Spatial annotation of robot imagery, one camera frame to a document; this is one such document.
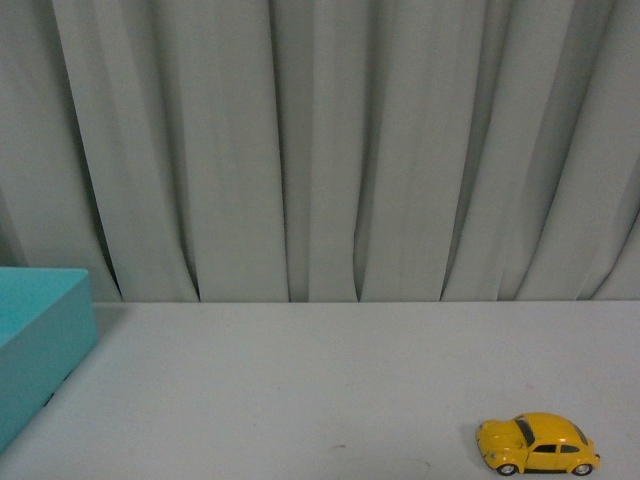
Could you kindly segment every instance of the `car door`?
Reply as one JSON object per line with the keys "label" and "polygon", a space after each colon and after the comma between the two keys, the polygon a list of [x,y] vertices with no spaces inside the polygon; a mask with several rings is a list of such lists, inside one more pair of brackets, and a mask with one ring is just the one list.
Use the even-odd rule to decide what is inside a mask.
{"label": "car door", "polygon": [[558,459],[558,446],[550,443],[543,443],[531,447],[531,452],[527,457],[529,470],[555,470]]}

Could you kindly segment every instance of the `gray curtain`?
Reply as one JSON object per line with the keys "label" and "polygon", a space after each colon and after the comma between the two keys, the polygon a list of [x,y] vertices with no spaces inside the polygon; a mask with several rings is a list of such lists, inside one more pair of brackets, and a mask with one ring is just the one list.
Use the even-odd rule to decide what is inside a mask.
{"label": "gray curtain", "polygon": [[640,2],[0,0],[0,264],[100,301],[640,299]]}

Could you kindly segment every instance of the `car fender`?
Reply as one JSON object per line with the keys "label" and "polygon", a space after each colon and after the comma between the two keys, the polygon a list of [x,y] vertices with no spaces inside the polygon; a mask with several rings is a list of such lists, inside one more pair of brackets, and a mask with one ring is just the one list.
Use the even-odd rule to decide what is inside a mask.
{"label": "car fender", "polygon": [[577,460],[575,460],[571,466],[569,466],[569,468],[567,468],[567,473],[571,473],[573,471],[574,468],[576,468],[578,465],[584,465],[584,464],[589,464],[592,465],[593,468],[600,468],[600,465],[598,462],[594,462],[593,458],[591,457],[582,457],[579,458]]}
{"label": "car fender", "polygon": [[510,463],[518,467],[518,472],[520,473],[524,472],[525,461],[522,458],[518,458],[514,455],[505,455],[505,454],[498,455],[497,458],[494,460],[494,462],[497,464],[496,468]]}

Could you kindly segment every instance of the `white table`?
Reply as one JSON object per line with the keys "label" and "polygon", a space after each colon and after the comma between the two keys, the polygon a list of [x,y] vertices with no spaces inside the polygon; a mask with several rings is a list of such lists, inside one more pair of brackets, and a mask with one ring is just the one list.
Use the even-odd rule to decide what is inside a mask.
{"label": "white table", "polygon": [[526,411],[595,440],[590,478],[640,478],[640,302],[96,315],[98,346],[0,456],[2,480],[496,480],[475,427]]}

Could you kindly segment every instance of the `windshield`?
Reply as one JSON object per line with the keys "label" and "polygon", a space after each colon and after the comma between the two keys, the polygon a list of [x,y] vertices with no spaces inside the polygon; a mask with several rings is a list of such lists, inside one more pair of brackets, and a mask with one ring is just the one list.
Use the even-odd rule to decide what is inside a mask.
{"label": "windshield", "polygon": [[524,417],[518,417],[515,419],[515,422],[518,425],[518,428],[520,428],[525,442],[527,442],[527,447],[533,445],[533,442],[536,441],[536,437],[533,436],[533,431],[531,430],[531,426],[529,425],[529,422],[527,422],[527,419]]}

